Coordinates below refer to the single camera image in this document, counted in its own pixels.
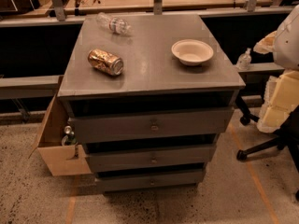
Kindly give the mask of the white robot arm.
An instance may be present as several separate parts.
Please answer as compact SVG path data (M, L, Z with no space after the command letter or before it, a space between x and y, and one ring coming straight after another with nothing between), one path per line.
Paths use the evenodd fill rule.
M273 53L274 62L285 69L299 69L299 5L275 32L260 40L253 48L260 54Z

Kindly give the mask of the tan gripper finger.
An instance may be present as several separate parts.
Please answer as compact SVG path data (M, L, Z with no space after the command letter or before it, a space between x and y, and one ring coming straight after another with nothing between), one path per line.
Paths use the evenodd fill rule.
M260 54L267 54L269 52L273 52L276 33L277 32L274 31L265 36L263 39L256 43L253 50Z

